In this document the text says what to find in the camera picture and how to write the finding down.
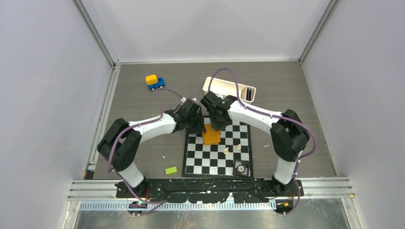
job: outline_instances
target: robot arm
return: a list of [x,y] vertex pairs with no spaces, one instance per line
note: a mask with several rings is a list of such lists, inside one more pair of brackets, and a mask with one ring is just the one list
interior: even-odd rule
[[285,116],[301,122],[297,114],[292,110],[281,113],[253,105],[249,105],[250,109],[246,109],[236,97],[229,95],[221,99],[212,92],[208,92],[201,103],[207,108],[211,125],[215,130],[225,128],[234,120],[255,126],[271,135],[274,150],[278,155],[277,169],[273,176],[273,188],[279,194],[286,191],[292,183],[297,158],[309,141],[309,134],[294,123],[272,116]]
[[131,185],[137,187],[144,176],[134,163],[135,154],[139,144],[153,137],[170,134],[183,129],[191,134],[204,131],[201,107],[192,99],[187,99],[183,105],[175,110],[168,110],[163,115],[138,122],[126,122],[117,119],[104,135],[97,146],[99,153],[108,161],[112,145],[124,129],[134,126],[125,132],[118,142],[111,162],[112,167]]

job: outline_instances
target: wood grain surface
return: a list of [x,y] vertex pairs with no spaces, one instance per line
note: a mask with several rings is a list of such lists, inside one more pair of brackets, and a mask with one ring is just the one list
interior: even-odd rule
[[[114,99],[108,117],[107,128],[117,118],[126,121],[141,121],[160,114],[155,92],[149,91],[145,77],[156,74],[163,77],[166,87],[186,98],[200,100],[205,78],[220,68],[230,68],[239,83],[256,87],[253,105],[272,111],[297,112],[302,122],[310,127],[318,138],[318,149],[302,160],[298,177],[333,177],[334,171],[328,148],[319,126],[311,95],[303,71],[298,62],[214,62],[214,63],[156,63],[122,65]],[[222,71],[218,78],[232,81],[228,71]],[[165,110],[181,104],[179,98],[167,91],[159,91]],[[277,166],[270,135],[252,127],[253,166],[255,177],[271,177]],[[135,163],[146,177],[181,177],[184,154],[185,131],[161,135],[142,143],[137,151]],[[312,149],[310,140],[305,152]],[[177,166],[178,172],[165,175],[165,169]],[[100,156],[94,178],[117,178],[107,173],[107,162]]]

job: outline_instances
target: blue toy car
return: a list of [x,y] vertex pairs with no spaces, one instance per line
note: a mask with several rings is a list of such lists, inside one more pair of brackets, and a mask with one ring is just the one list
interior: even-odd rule
[[161,77],[156,77],[156,75],[147,76],[146,84],[151,91],[154,91],[157,88],[162,88],[166,85],[164,79]]

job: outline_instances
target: yellow block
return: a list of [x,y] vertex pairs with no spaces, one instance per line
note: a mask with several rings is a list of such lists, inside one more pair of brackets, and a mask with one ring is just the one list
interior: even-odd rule
[[156,75],[148,75],[145,80],[147,85],[152,85],[158,82],[158,77]]
[[204,145],[217,145],[221,142],[221,131],[213,130],[211,124],[205,124],[206,133],[202,134]]

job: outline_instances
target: round object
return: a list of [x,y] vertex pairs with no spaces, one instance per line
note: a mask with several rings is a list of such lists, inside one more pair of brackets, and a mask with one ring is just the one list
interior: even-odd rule
[[238,165],[236,170],[238,173],[244,173],[246,171],[246,167],[244,165]]

